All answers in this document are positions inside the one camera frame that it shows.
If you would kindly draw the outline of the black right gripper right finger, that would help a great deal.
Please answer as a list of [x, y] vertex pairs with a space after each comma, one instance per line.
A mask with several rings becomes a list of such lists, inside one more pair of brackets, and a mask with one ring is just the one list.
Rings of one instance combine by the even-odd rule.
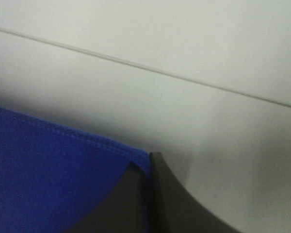
[[152, 169], [150, 228], [153, 233], [236, 233], [201, 205], [179, 182], [160, 152], [149, 155]]

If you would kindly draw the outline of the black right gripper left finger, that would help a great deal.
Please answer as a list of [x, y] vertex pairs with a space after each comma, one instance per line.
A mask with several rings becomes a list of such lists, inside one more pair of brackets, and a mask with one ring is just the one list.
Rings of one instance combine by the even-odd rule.
[[145, 233], [144, 175], [133, 163], [106, 198], [66, 233]]

